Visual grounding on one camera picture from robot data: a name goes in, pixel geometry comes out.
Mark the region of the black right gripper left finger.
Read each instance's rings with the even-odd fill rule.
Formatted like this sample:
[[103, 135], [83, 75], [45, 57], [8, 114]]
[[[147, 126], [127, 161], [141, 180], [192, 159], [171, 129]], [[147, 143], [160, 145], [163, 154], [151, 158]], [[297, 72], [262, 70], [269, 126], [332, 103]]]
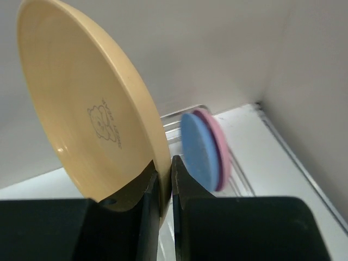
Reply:
[[154, 163], [99, 202], [1, 202], [1, 260], [156, 260], [158, 234]]

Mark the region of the beige plate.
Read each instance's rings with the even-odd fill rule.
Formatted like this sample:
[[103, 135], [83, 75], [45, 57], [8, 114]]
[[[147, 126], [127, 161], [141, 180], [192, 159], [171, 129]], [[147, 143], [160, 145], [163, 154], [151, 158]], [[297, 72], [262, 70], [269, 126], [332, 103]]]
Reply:
[[62, 1], [23, 1], [17, 46], [38, 118], [81, 194], [100, 201], [154, 162], [164, 218], [171, 194], [165, 130], [119, 45]]

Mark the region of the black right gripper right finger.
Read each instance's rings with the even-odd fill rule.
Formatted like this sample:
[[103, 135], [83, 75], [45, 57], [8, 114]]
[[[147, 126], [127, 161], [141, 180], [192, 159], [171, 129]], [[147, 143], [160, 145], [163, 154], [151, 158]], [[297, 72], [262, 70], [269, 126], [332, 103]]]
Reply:
[[297, 197], [215, 197], [171, 164], [177, 260], [328, 260], [310, 208]]

